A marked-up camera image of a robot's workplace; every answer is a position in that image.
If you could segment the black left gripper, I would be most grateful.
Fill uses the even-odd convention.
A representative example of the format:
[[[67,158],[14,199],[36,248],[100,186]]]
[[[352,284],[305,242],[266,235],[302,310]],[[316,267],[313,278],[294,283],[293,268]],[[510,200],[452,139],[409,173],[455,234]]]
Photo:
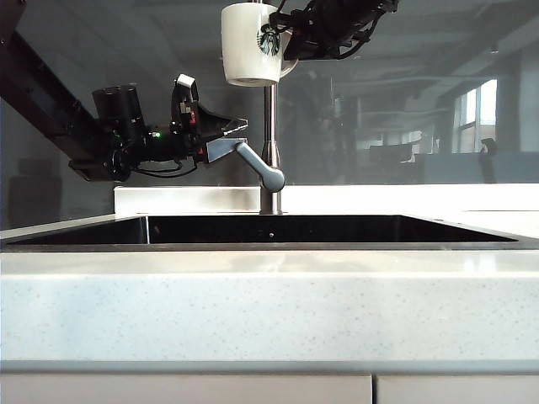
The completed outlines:
[[[197,124],[169,124],[150,126],[144,143],[144,159],[152,162],[182,161],[192,157],[195,162],[212,163],[236,151],[246,137],[220,137],[209,141],[209,136],[228,136],[246,130],[248,120],[216,114],[198,105]]]

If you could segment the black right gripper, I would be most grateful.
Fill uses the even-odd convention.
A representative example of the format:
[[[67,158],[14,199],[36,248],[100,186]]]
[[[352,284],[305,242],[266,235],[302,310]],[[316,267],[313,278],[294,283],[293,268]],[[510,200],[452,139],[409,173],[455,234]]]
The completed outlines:
[[[342,60],[371,38],[370,1],[311,1],[303,9],[269,15],[276,30],[292,31],[283,53],[285,61]]]

